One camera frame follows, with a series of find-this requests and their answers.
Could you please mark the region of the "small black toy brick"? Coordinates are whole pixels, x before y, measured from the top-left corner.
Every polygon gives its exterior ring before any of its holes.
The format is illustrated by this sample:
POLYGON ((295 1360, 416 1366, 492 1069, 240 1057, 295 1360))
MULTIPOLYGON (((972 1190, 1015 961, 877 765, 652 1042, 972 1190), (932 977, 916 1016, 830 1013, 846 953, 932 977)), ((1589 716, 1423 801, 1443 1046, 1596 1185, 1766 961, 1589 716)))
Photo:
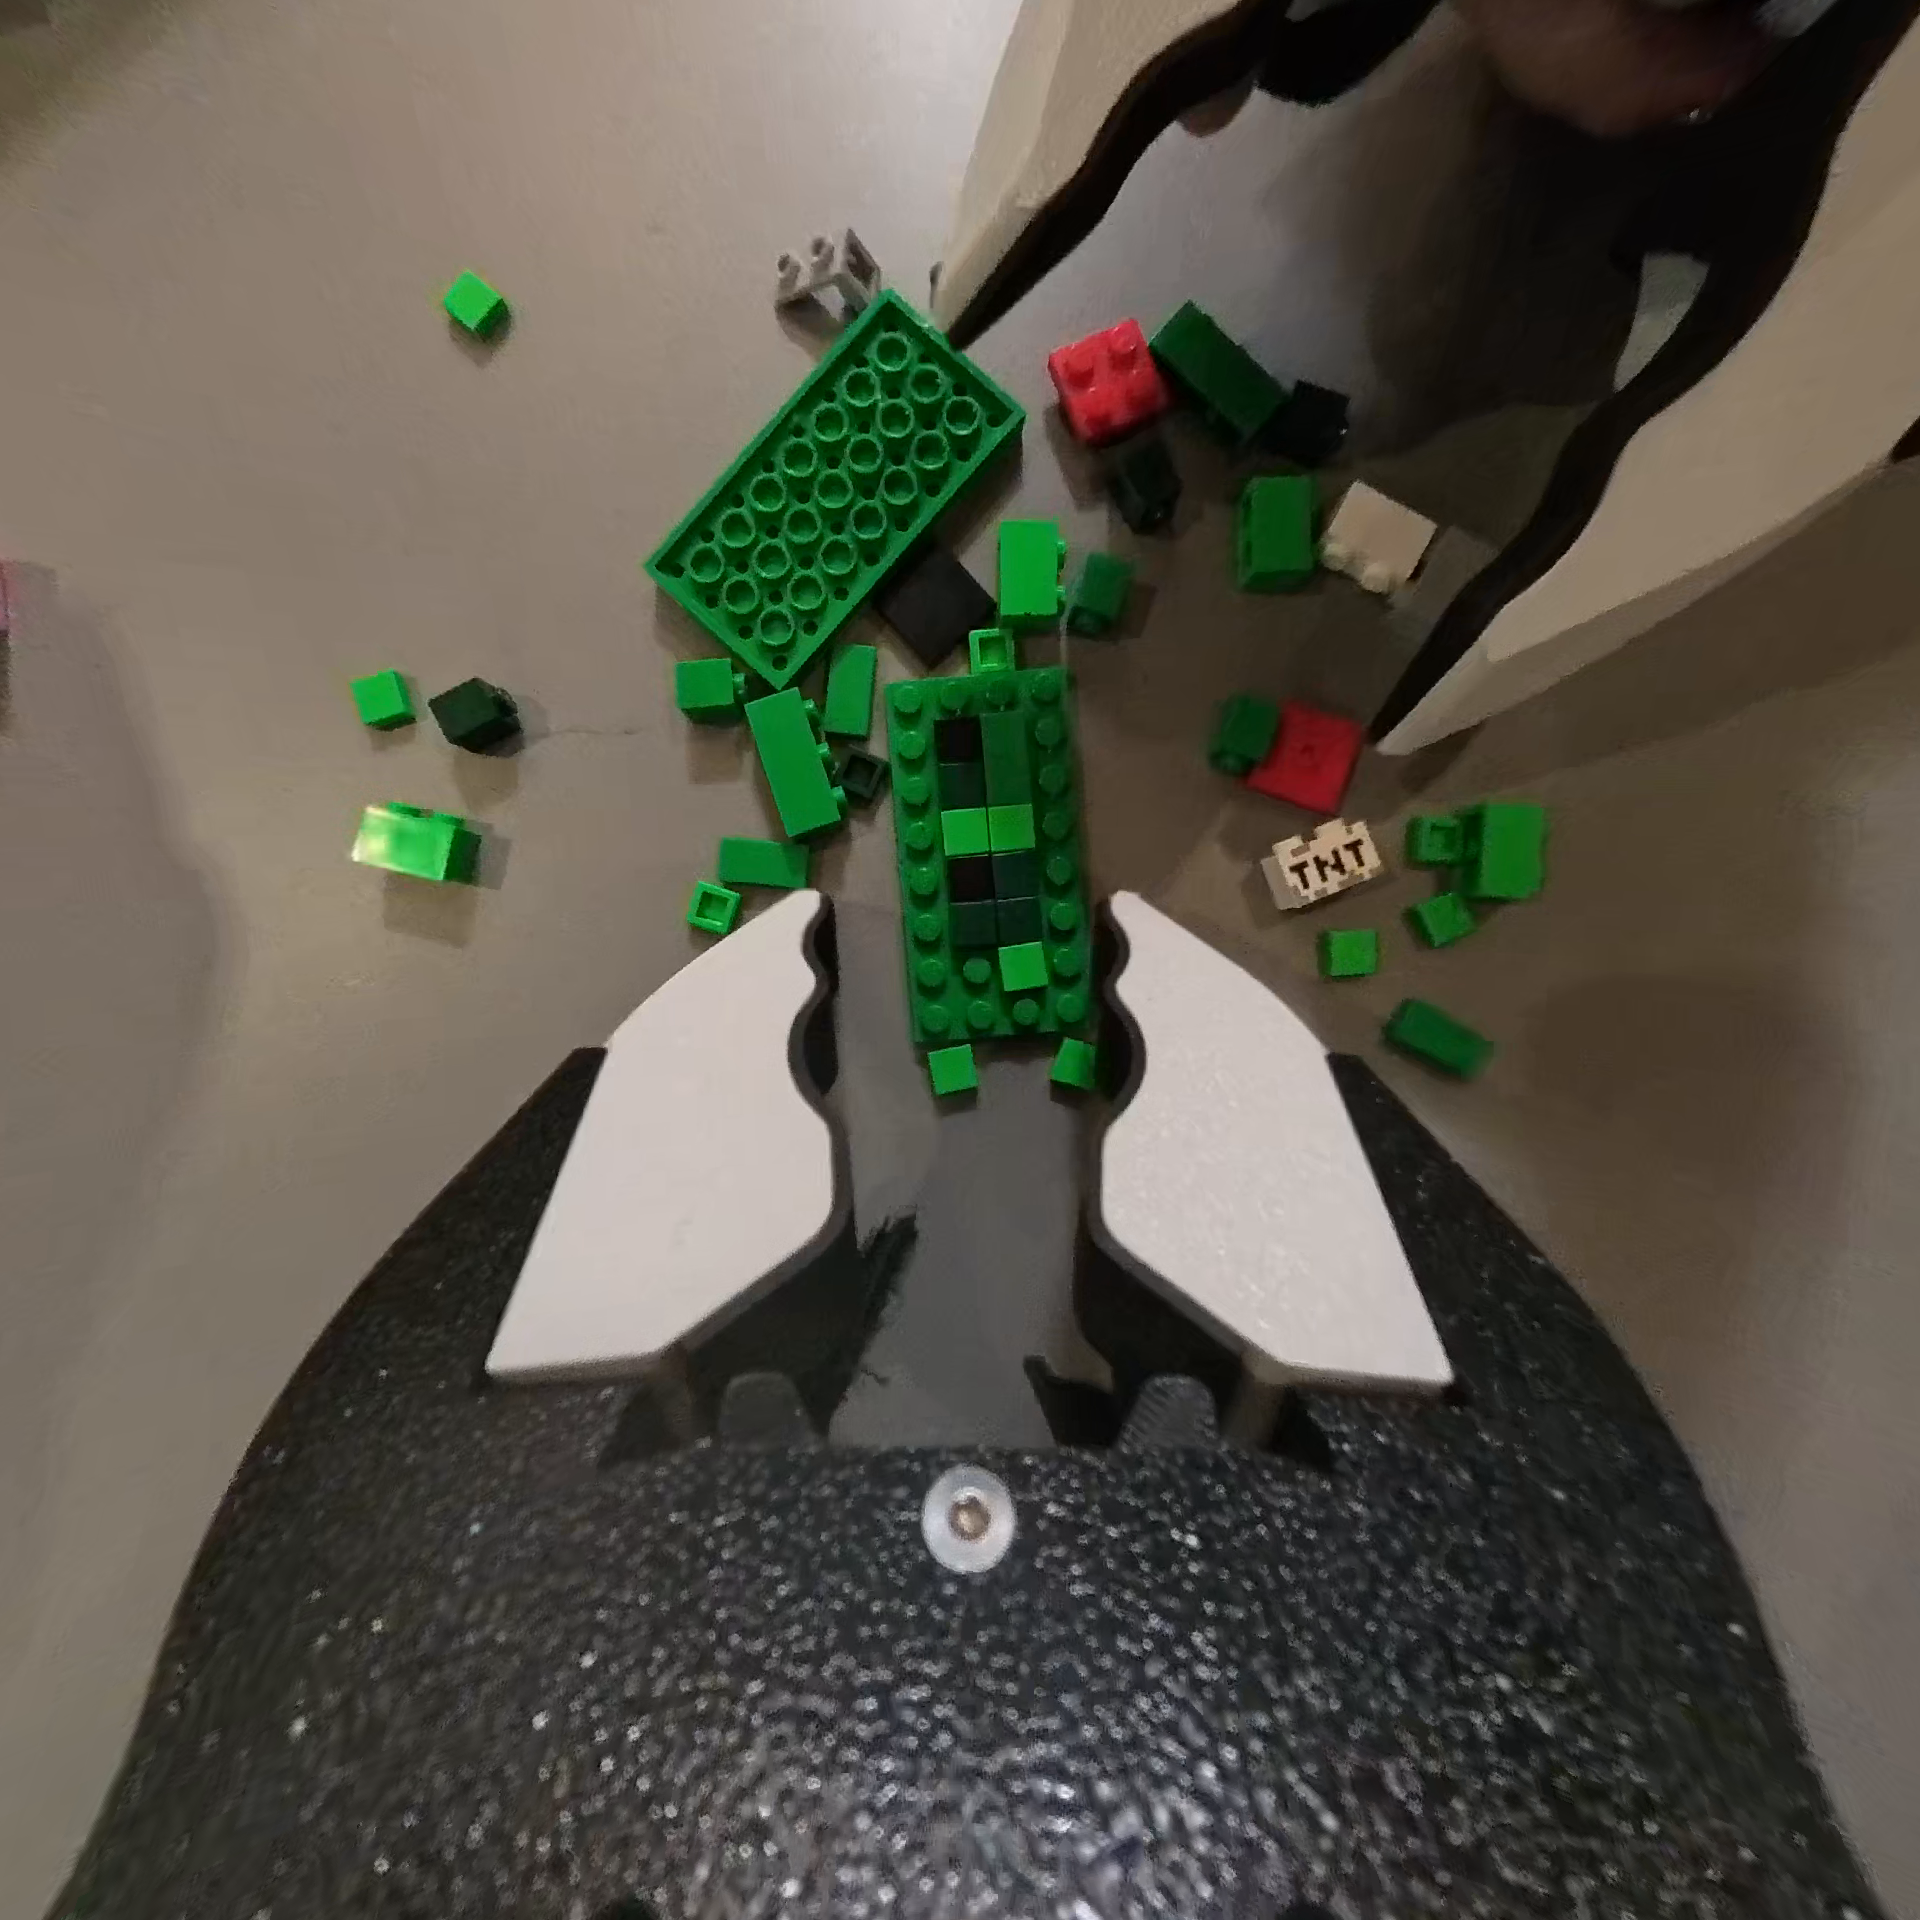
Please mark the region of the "small black toy brick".
POLYGON ((1333 464, 1350 432, 1350 398, 1310 378, 1286 389, 1279 406, 1255 432, 1255 446, 1303 471, 1333 464))

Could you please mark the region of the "grey desk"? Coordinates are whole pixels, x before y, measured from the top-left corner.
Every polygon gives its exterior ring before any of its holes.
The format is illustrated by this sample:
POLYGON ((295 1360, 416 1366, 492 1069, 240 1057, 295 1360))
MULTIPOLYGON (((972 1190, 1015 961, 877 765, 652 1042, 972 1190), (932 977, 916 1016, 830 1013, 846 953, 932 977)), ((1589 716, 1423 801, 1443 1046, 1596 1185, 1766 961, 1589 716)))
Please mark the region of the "grey desk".
MULTIPOLYGON (((697 948, 768 832, 641 560, 822 336, 926 297, 1016 4, 59 4, 5 34, 5 1912, 101 1806, 236 1460, 401 1226, 697 948), (503 686, 515 756, 424 702, 503 686)), ((1220 448, 1073 649, 1094 886, 1368 1057, 1582 1287, 1716 1502, 1840 1821, 1916 1914, 1916 464, 1419 758, 1542 897, 1315 974, 1245 688, 1404 636, 1232 583, 1220 448)))

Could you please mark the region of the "large green base plate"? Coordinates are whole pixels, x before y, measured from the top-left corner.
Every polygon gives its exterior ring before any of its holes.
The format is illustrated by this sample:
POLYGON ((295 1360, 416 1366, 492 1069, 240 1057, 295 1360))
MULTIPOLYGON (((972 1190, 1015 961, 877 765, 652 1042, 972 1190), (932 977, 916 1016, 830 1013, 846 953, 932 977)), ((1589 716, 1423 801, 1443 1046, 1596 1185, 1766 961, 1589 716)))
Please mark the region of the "large green base plate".
POLYGON ((645 572, 741 670, 788 688, 1022 432, 1022 401, 883 289, 645 572))

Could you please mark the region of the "black flat toy tile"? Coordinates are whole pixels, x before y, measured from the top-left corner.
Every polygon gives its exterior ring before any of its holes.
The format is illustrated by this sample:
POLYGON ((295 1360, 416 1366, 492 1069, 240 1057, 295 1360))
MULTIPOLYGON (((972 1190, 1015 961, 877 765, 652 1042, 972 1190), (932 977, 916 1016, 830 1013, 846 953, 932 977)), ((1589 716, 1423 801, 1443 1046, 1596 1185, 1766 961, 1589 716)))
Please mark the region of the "black flat toy tile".
POLYGON ((873 593, 876 615, 928 673, 965 650, 973 632, 999 625, 991 591, 934 540, 913 541, 873 593))

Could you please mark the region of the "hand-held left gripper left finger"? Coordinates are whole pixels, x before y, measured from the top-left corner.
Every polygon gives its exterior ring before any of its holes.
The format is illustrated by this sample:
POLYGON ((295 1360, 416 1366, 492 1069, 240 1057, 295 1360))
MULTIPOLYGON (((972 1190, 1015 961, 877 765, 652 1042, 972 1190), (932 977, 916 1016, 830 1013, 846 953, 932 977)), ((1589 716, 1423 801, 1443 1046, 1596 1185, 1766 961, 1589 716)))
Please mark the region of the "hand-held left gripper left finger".
POLYGON ((781 1374, 846 1389, 862 1260, 836 1077, 831 900, 798 889, 686 959, 604 1046, 487 1349, 487 1383, 689 1361, 705 1401, 781 1374))

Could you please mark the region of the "red studded toy brick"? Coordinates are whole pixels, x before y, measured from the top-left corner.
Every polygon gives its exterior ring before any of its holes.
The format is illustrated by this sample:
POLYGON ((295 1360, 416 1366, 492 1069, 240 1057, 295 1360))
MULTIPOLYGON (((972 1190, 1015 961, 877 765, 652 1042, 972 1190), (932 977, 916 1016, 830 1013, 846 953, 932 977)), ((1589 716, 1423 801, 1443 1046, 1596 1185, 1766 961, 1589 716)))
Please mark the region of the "red studded toy brick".
POLYGON ((1165 376, 1139 320, 1119 320, 1046 357, 1057 409, 1087 448, 1127 440, 1169 406, 1165 376))

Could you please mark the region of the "long dark green brick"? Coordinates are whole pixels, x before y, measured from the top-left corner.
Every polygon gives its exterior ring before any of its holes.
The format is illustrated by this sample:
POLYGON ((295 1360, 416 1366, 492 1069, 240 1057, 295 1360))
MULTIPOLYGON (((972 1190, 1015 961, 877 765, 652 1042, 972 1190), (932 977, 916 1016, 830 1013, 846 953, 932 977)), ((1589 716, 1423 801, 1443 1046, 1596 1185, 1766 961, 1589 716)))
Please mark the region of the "long dark green brick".
POLYGON ((1200 302, 1184 298, 1147 338, 1168 385, 1232 448, 1260 444, 1288 399, 1269 373, 1200 302))

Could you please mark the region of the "plain white toy brick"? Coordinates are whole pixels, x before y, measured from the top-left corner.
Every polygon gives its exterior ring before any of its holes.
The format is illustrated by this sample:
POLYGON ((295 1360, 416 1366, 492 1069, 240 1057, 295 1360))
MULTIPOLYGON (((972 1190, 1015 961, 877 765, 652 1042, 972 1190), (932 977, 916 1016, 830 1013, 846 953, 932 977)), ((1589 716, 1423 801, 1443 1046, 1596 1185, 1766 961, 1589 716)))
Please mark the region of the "plain white toy brick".
POLYGON ((1435 540, 1433 519, 1355 478, 1319 534, 1317 558, 1320 569, 1390 596, 1412 583, 1435 540))

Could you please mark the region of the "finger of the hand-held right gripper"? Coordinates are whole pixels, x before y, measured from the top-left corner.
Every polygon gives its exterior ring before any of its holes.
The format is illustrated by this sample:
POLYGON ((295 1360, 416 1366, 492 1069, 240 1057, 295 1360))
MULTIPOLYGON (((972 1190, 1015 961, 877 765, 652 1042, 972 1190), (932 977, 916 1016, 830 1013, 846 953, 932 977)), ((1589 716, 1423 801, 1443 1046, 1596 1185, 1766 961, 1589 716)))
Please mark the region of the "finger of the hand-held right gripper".
POLYGON ((950 209, 929 316, 969 346, 1099 224, 1140 154, 1260 69, 1273 2, 1027 2, 950 209))
POLYGON ((1638 303, 1614 391, 1375 713, 1400 756, 1731 583, 1916 444, 1916 4, 1756 4, 1720 109, 1621 136, 1638 303))

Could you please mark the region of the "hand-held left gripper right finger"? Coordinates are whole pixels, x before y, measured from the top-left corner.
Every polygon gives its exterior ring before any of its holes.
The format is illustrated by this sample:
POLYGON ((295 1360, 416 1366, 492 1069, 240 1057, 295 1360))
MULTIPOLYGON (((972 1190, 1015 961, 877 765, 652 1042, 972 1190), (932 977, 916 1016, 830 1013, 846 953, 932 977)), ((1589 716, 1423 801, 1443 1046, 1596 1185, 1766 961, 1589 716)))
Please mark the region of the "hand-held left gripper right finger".
POLYGON ((1222 1434, 1262 1446, 1295 1393, 1445 1402, 1453 1366, 1328 1046, 1140 894, 1099 922, 1125 1073, 1087 1234, 1228 1352, 1222 1434))

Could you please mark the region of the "red flat toy tile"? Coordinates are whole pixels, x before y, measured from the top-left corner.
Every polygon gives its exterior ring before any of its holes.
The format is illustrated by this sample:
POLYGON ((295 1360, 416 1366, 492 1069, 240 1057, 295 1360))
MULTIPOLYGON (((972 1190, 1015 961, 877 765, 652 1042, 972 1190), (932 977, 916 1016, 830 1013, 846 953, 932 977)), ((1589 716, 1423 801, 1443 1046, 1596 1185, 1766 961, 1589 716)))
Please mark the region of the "red flat toy tile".
POLYGON ((1334 818, 1364 744, 1366 726, 1360 720, 1305 702, 1281 702, 1271 748, 1238 782, 1315 821, 1334 818))

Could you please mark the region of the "person's right hand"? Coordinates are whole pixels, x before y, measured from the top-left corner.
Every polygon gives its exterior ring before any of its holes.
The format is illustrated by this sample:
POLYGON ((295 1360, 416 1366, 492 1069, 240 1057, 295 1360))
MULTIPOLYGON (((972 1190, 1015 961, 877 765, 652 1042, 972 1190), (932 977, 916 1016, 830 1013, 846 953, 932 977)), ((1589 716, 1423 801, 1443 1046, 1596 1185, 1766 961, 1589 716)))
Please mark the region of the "person's right hand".
POLYGON ((1726 108, 1774 57, 1756 4, 1455 2, 1503 90, 1589 136, 1726 108))

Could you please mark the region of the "scattered bright green toy bricks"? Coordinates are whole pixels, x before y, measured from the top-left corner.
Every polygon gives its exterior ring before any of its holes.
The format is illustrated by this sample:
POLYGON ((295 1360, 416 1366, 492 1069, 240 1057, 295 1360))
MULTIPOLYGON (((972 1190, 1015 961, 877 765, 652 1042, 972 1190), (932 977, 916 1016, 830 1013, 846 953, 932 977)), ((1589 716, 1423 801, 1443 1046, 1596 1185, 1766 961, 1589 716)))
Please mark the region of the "scattered bright green toy bricks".
MULTIPOLYGON (((1240 591, 1297 591, 1320 569, 1317 548, 1329 517, 1315 471, 1286 464, 1279 471, 1251 473, 1233 498, 1232 575, 1240 591)), ((1419 574, 1408 586, 1385 596, 1399 616, 1427 632, 1494 548, 1453 527, 1438 527, 1419 574)), ((745 725, 761 777, 781 828, 777 838, 728 837, 719 842, 713 874, 701 878, 688 897, 686 922, 709 940, 734 929, 745 892, 798 892, 809 886, 809 856, 819 841, 836 832, 849 806, 831 783, 831 761, 846 744, 864 744, 887 758, 884 693, 899 680, 985 673, 999 668, 1070 664, 1033 660, 1033 642, 1116 638, 1129 618, 1135 596, 1135 567, 1127 556, 1089 551, 1081 569, 1067 574, 1070 548, 1054 519, 1006 519, 997 530, 993 596, 999 625, 976 630, 965 650, 948 656, 939 673, 920 670, 900 638, 876 615, 873 599, 835 636, 798 682, 773 690, 713 644, 705 656, 684 658, 675 668, 676 706, 701 726, 745 725)), ((1049 1069, 1057 1088, 1087 1090, 1097 1080, 1097 1044, 1054 1039, 1049 1069)), ((982 1044, 958 1042, 920 1050, 934 1096, 972 1096, 977 1084, 976 1053, 982 1044)))

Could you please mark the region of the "white printed toy brick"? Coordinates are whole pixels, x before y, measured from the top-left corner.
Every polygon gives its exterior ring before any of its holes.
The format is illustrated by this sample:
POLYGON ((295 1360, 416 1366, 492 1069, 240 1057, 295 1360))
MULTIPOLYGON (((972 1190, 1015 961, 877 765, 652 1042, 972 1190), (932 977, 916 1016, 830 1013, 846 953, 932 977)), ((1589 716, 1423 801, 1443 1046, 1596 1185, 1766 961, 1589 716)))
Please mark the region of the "white printed toy brick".
POLYGON ((1382 871, 1372 828, 1340 818, 1278 841, 1260 858, 1263 886, 1281 913, 1350 894, 1382 871))

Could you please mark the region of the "green plate brick assembly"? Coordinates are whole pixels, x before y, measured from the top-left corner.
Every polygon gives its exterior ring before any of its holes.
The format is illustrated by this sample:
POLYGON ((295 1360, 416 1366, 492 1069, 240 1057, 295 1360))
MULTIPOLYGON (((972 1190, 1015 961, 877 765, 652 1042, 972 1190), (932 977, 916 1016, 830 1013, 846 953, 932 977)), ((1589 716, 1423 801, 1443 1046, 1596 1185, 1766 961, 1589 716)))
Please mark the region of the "green plate brick assembly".
POLYGON ((899 680, 884 733, 916 1049, 1087 1039, 1093 909, 1072 672, 899 680))

